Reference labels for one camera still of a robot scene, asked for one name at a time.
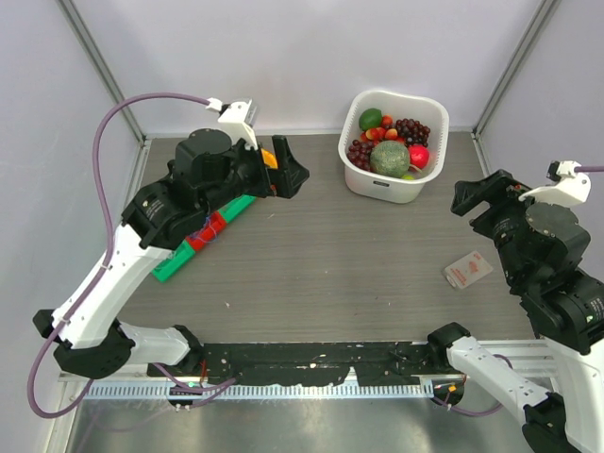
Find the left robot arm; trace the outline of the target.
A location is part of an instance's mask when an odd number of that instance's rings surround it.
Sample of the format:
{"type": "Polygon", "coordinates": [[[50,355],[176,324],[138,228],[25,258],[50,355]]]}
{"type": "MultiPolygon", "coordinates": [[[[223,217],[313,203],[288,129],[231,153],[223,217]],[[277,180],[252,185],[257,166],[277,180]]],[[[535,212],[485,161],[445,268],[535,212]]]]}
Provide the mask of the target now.
{"type": "Polygon", "coordinates": [[[34,325],[52,330],[59,368],[84,378],[107,378],[125,365],[159,363],[183,377],[198,372],[203,347],[184,326],[134,327],[118,320],[144,279],[217,210],[239,198],[291,198],[310,172],[285,137],[272,138],[277,164],[258,148],[218,129],[198,129],[181,141],[168,174],[143,186],[122,213],[98,268],[62,306],[39,310],[34,325]]]}

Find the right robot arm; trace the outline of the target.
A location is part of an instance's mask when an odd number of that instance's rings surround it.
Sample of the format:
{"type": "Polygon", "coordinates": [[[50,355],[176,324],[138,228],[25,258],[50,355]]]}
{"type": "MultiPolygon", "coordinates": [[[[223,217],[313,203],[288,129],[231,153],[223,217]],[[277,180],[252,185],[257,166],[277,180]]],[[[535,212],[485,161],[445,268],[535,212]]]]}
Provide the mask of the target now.
{"type": "Polygon", "coordinates": [[[603,284],[579,266],[591,237],[573,212],[589,196],[589,174],[555,161],[548,184],[530,188],[499,170],[458,182],[451,205],[463,216],[487,204],[471,226],[494,243],[510,292],[554,361],[558,390],[525,379],[456,323],[429,334],[428,365],[473,379],[515,416],[536,452],[603,448],[603,284]]]}

